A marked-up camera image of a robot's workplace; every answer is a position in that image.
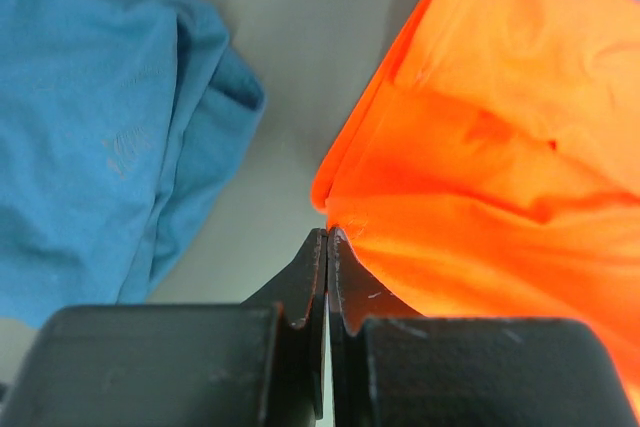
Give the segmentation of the orange t shirt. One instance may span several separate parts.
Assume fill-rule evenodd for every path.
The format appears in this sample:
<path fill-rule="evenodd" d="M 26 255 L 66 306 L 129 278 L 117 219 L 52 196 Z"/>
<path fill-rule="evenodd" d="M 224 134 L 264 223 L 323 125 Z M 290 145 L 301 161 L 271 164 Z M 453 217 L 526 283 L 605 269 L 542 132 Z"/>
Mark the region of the orange t shirt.
<path fill-rule="evenodd" d="M 638 0 L 420 0 L 311 200 L 416 311 L 580 320 L 638 401 Z"/>

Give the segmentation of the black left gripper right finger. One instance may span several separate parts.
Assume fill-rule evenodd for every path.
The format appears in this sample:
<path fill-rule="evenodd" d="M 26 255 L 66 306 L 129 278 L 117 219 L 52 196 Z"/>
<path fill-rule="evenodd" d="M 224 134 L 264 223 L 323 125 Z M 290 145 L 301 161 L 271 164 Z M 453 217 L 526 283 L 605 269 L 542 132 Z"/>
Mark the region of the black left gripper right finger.
<path fill-rule="evenodd" d="M 338 426 L 635 426 L 600 340 L 557 318 L 425 317 L 327 241 Z"/>

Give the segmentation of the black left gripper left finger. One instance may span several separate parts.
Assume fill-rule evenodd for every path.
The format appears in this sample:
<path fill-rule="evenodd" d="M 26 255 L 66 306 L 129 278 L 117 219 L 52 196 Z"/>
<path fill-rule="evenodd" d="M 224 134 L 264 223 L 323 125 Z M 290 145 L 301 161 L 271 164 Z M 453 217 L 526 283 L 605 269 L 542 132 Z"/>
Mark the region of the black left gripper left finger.
<path fill-rule="evenodd" d="M 327 234 L 236 304 L 78 306 L 38 333 L 5 426 L 312 426 L 323 416 Z"/>

